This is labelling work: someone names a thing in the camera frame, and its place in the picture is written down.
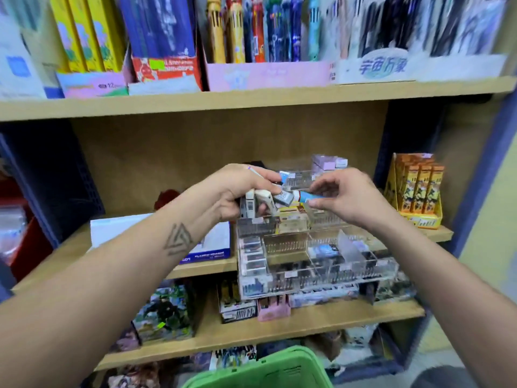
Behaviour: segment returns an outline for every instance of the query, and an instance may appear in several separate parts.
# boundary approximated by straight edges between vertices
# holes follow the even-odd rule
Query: hand
[[[253,173],[249,168],[254,169],[263,178]],[[240,217],[240,208],[235,199],[244,196],[250,189],[266,189],[273,195],[281,193],[281,187],[272,183],[281,180],[280,174],[273,170],[238,163],[227,164],[207,179],[208,182],[211,182],[212,188],[215,188],[220,195],[217,204],[221,221]],[[261,216],[265,211],[266,205],[262,203],[257,210],[257,214]]]
[[[380,194],[372,180],[358,169],[336,170],[325,173],[314,181],[309,192],[326,196],[309,200],[309,206],[326,209],[344,221],[377,232],[387,221],[401,218]]]

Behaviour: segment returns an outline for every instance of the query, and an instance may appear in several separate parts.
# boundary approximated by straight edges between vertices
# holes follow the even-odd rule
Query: tattoo
[[[192,244],[192,237],[184,224],[174,224],[163,249],[167,251],[168,256],[177,256],[190,252]]]

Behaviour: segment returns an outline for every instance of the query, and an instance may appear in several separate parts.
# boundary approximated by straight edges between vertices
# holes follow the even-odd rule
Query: forearm
[[[159,282],[218,222],[216,199],[197,184],[0,305],[0,376],[16,387],[77,386]]]
[[[411,223],[376,231],[416,283],[462,361],[482,386],[515,386],[517,307]]]

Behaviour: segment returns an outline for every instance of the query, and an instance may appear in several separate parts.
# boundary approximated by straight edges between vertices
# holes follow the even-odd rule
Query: green box with figure
[[[142,344],[193,337],[193,301],[188,281],[163,280],[133,319]]]

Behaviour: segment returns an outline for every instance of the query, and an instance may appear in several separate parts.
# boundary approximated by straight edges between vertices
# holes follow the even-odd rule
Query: left hand
[[[249,168],[254,169],[263,178],[253,173]],[[240,217],[240,208],[235,199],[244,196],[250,189],[266,189],[272,195],[278,195],[282,192],[282,189],[273,182],[281,180],[280,174],[273,170],[247,164],[231,163],[216,171],[205,181],[210,182],[210,188],[213,188],[219,195],[217,206],[220,220],[224,222]],[[266,205],[261,204],[257,214],[261,216],[265,211]]]

